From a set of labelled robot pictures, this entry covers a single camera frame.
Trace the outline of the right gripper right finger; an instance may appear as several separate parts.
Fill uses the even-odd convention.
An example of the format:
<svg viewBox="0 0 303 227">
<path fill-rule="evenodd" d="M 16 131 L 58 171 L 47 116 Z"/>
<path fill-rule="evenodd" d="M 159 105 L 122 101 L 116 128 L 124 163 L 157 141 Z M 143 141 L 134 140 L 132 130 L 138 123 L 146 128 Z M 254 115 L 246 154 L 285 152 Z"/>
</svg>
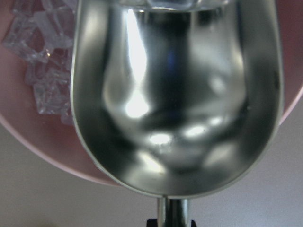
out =
<svg viewBox="0 0 303 227">
<path fill-rule="evenodd" d="M 189 223 L 189 227 L 196 227 L 196 222 L 194 220 L 191 220 Z"/>
</svg>

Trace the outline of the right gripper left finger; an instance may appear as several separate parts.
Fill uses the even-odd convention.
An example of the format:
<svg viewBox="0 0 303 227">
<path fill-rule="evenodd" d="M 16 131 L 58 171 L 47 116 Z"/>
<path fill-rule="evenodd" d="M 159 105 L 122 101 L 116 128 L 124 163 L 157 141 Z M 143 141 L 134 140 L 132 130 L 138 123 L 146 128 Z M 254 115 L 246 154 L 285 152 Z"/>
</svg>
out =
<svg viewBox="0 0 303 227">
<path fill-rule="evenodd" d="M 156 219 L 148 219 L 146 221 L 146 227 L 157 227 L 157 220 Z"/>
</svg>

